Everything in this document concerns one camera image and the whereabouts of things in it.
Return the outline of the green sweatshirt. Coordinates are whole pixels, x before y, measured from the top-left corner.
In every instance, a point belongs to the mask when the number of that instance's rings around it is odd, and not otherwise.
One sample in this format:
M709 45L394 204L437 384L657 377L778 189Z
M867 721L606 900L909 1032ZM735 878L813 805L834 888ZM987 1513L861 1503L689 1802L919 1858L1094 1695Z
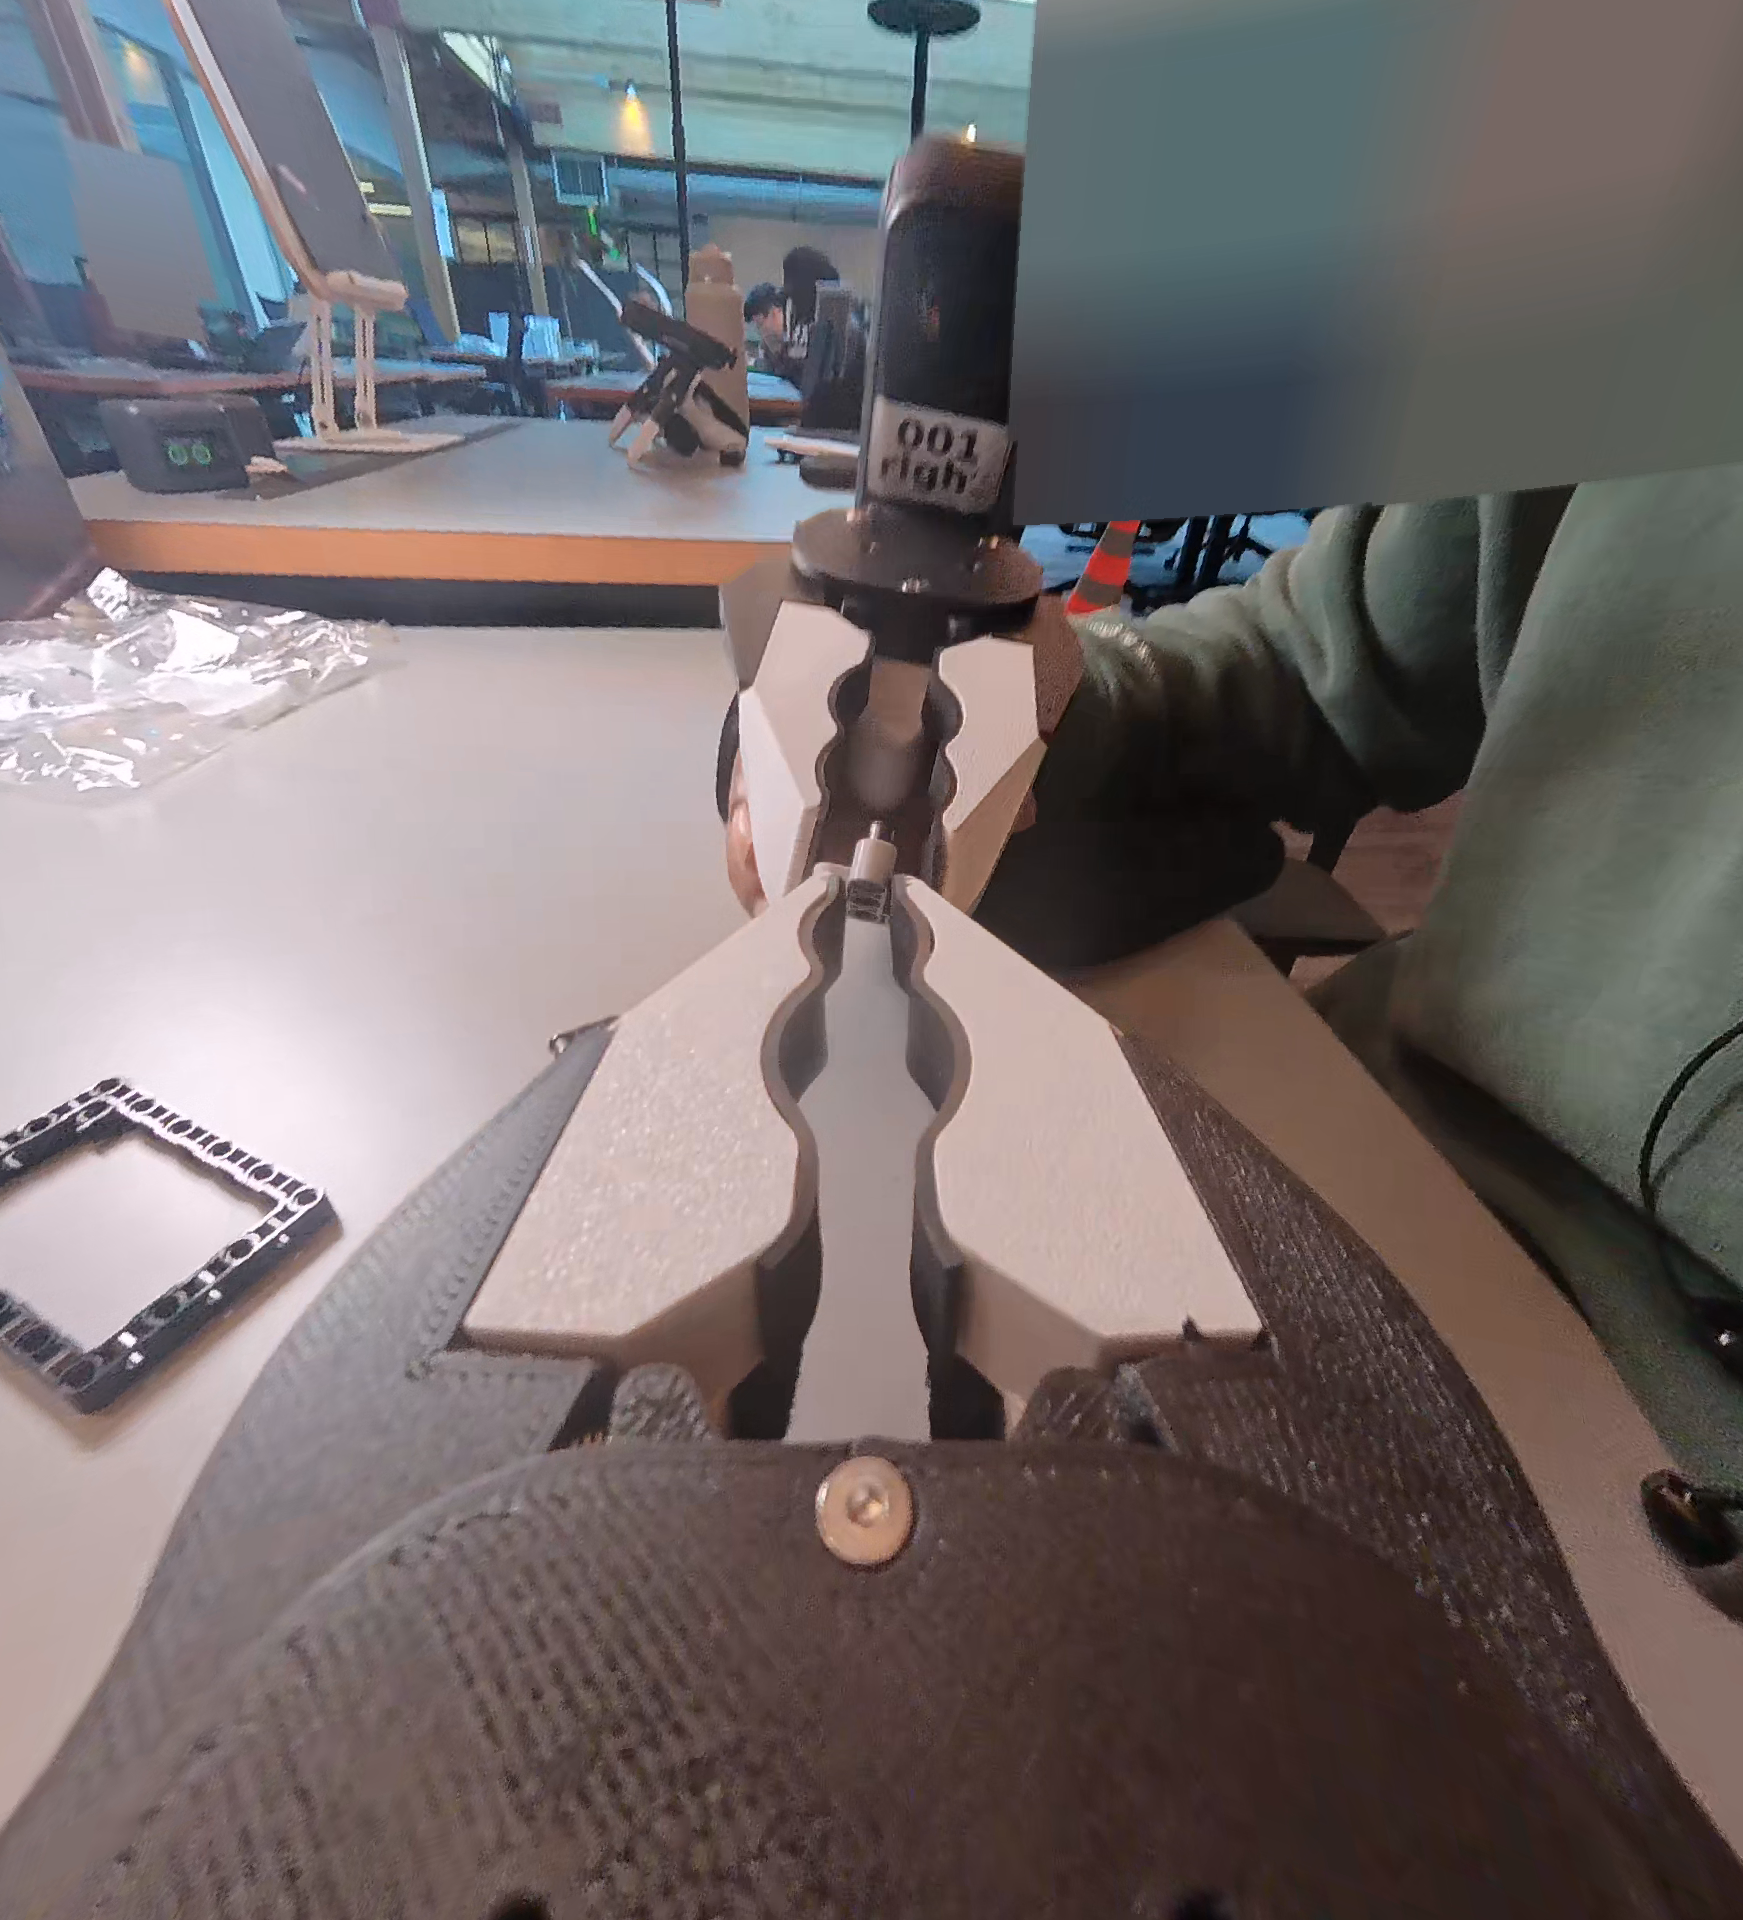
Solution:
M1636 1199L1652 1104L1743 1019L1743 460L1575 487L1460 790L1385 985L1327 1002L1571 1296L1667 1470L1743 1488L1743 1384ZM1662 1222L1681 1281L1743 1294L1743 1042L1667 1123ZM1743 1560L1692 1584L1743 1610Z

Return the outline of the black and white device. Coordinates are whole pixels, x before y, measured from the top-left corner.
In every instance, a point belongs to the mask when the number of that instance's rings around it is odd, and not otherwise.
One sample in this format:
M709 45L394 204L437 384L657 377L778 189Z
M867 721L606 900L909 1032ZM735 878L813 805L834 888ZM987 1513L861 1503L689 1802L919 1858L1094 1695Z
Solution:
M616 408L609 445L619 446L630 467L644 467L663 446L684 460L704 456L719 467L744 467L750 414L713 384L713 375L746 372L742 348L649 301L626 301L619 320L633 336L657 346L660 356Z

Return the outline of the person's right hand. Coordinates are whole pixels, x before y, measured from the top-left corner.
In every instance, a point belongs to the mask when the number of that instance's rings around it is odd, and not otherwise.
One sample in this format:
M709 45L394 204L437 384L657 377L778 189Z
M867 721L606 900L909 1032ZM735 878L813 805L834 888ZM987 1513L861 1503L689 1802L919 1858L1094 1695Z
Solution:
M737 750L733 753L730 776L723 783L723 867L746 918L765 912L768 895L757 867L751 805L744 756Z

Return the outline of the pale stand with dark panel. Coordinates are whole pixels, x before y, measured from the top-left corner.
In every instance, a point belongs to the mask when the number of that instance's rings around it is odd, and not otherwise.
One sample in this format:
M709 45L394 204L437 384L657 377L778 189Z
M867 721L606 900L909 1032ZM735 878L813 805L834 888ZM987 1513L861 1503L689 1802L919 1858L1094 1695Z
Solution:
M406 306L307 58L277 3L166 3L264 228L304 289L314 445L357 456L426 456L459 431L383 425L378 317Z

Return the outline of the beige bottle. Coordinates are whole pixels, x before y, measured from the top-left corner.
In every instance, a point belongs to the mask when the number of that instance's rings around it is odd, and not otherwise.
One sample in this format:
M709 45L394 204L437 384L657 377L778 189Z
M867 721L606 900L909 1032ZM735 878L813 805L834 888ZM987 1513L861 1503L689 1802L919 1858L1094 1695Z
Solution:
M742 435L750 434L750 342L744 317L744 289L735 263L719 244L699 244L689 253L684 286L684 317L695 335L719 342L723 356L709 356L701 387L716 396L719 420L730 420Z

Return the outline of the orange traffic cone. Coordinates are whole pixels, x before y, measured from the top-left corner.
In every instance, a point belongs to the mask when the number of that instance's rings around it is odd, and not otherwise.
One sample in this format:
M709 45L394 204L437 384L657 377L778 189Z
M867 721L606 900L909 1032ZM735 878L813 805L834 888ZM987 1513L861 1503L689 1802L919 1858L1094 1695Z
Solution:
M1072 619L1089 619L1124 603L1140 531L1144 521L1105 522L1065 605Z

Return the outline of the empty clear plastic bag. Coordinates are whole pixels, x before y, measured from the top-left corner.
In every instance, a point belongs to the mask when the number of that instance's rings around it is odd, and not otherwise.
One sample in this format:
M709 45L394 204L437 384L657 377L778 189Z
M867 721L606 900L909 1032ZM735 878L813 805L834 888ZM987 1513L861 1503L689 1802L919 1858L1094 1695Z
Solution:
M390 624L102 570L0 622L0 784L139 794L397 662Z

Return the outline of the black floor lamp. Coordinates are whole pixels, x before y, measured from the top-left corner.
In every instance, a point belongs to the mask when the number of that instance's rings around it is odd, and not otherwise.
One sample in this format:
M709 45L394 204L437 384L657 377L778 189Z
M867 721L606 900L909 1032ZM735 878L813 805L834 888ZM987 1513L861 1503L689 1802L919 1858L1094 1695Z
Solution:
M923 135L933 73L933 42L971 32L981 24L978 3L867 3L871 24L905 37L912 45L909 137Z

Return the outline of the black rectangular lego frame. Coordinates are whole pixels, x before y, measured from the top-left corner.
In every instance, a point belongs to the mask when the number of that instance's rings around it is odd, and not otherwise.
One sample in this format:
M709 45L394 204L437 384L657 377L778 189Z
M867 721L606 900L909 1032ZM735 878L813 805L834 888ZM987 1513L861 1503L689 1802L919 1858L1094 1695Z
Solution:
M76 1415L100 1415L135 1392L259 1287L307 1260L337 1228L325 1188L302 1182L274 1159L205 1129L123 1078L102 1078L2 1132L0 1199L73 1150L104 1149L123 1137L140 1137L174 1153L190 1170L257 1201L259 1212L204 1264L156 1287L147 1302L95 1342L76 1340L19 1288L0 1281L0 1356Z

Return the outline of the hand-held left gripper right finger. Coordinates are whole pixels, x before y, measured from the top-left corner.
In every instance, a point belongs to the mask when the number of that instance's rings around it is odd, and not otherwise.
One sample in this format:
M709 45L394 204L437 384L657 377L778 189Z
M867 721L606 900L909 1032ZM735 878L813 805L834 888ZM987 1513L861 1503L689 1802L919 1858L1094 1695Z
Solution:
M888 922L933 1109L909 1256L929 1434L998 1439L1050 1374L1258 1346L1124 1032L919 878L894 880Z

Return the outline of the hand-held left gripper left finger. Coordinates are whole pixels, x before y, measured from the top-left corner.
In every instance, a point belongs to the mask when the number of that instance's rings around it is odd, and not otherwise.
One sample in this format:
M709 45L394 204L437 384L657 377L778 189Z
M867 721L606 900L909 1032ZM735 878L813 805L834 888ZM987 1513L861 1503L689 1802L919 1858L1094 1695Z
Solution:
M785 1432L823 1270L802 1098L827 1064L836 874L795 887L622 1012L463 1336L681 1367L726 1432Z

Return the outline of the wooden edged table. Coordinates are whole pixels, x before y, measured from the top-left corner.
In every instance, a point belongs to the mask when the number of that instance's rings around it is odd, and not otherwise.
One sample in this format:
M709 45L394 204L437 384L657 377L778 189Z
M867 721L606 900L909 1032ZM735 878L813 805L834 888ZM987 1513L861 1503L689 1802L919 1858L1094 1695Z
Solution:
M763 435L744 467L633 467L604 425L518 420L259 491L70 484L102 562L161 590L430 628L706 631L722 588L843 507Z

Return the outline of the black device with green lights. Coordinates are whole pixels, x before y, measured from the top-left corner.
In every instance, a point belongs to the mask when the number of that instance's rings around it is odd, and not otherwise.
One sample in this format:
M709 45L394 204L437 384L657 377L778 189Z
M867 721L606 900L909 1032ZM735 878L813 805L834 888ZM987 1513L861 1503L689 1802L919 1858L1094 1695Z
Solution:
M246 491L274 434L253 396L109 396L100 425L139 491Z

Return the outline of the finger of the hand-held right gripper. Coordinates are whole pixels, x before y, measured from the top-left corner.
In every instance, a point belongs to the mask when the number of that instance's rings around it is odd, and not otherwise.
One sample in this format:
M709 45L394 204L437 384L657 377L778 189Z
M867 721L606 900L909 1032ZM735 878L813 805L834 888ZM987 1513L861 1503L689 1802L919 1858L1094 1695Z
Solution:
M813 864L847 864L871 828L854 790L839 701L861 690L871 635L839 611L778 611L756 677L737 694L737 753L768 907Z
M1027 642L974 635L934 659L939 750L929 778L933 832L923 874L956 908L971 912L1046 756L1036 670Z

